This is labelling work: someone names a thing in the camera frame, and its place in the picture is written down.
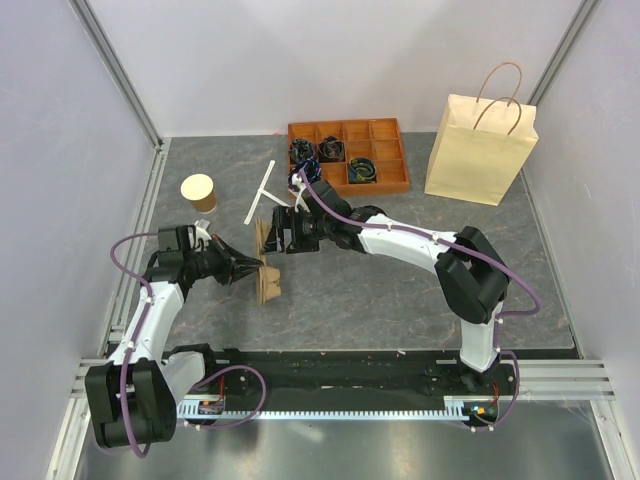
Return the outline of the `cardboard cup carrier tray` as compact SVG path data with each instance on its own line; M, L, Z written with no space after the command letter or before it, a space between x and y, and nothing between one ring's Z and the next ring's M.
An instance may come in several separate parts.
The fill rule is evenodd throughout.
M280 270L270 266L261 266L258 269L256 282L257 300L259 305L281 295Z

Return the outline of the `kraft paper bag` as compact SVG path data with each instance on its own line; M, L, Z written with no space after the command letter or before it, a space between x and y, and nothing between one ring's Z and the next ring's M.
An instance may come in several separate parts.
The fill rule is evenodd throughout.
M538 142L536 107L517 100L521 85L485 98L490 78L474 96L448 96L428 160L426 194L497 206Z

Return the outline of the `black cup lid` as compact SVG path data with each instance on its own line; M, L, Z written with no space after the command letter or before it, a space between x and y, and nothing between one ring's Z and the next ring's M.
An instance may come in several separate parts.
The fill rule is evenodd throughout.
M357 214L358 218L363 222L366 222L369 218L376 215L385 215L385 212L381 208L373 205L358 207L355 210L355 213Z

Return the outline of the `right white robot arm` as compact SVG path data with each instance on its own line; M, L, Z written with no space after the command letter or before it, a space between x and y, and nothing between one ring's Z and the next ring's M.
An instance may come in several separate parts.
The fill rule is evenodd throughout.
M295 206L278 205L262 254L317 252L322 240L343 250L380 255L422 268L438 278L450 310L461 321L458 381L467 392L483 392L494 381L495 323L509 279L503 261L481 231L437 232L389 218L373 205L353 208L325 180L298 192Z

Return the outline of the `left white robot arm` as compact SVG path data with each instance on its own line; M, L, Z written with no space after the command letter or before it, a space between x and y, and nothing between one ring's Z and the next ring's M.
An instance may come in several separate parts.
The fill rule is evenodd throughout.
M165 345L194 283L213 278L230 285L263 267L208 231L206 222L166 227L154 233L157 250L143 274L139 302L118 347L91 367L85 391L97 444L129 448L147 456L154 443L172 439L179 402L191 391L208 393L236 366L217 366L206 344Z

